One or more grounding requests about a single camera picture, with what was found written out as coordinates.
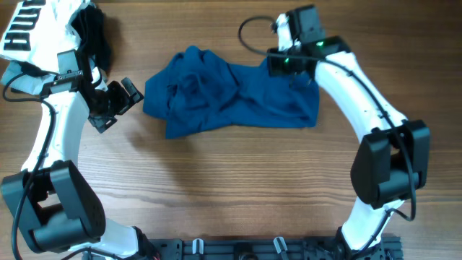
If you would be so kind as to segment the blue t-shirt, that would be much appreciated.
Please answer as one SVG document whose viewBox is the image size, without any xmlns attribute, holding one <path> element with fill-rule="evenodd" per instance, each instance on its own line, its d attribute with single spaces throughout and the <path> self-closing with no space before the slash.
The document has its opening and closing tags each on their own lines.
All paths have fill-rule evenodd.
<svg viewBox="0 0 462 260">
<path fill-rule="evenodd" d="M 267 61 L 232 64 L 196 46 L 175 54 L 145 83 L 143 111 L 166 122 L 168 139 L 226 126 L 316 126 L 319 87 L 307 74 L 273 77 Z"/>
</svg>

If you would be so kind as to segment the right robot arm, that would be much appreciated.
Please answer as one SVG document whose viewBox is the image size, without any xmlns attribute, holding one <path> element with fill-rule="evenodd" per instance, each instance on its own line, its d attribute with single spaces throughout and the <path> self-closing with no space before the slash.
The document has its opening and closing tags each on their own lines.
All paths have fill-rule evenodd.
<svg viewBox="0 0 462 260">
<path fill-rule="evenodd" d="M 339 228 L 336 255 L 359 259 L 378 247 L 392 215 L 408 221 L 416 217 L 417 190 L 427 181 L 430 130 L 380 94 L 346 42 L 326 36 L 313 5 L 280 14 L 273 30 L 278 46 L 267 51 L 271 74 L 308 73 L 357 135 L 359 149 L 350 171 L 357 199 Z"/>
</svg>

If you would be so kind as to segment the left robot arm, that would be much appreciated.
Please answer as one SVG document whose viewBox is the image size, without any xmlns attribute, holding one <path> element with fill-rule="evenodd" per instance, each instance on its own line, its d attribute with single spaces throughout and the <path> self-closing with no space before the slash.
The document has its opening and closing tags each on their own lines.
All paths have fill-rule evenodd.
<svg viewBox="0 0 462 260">
<path fill-rule="evenodd" d="M 33 252 L 65 259 L 153 259 L 156 250 L 140 229 L 105 216 L 77 167 L 84 124 L 104 132 L 143 95 L 130 79 L 100 89 L 89 59 L 78 51 L 57 58 L 58 74 L 36 97 L 43 113 L 32 152 L 18 174 L 1 182 L 13 217 L 13 256 L 20 258 L 17 239 L 23 237 Z"/>
</svg>

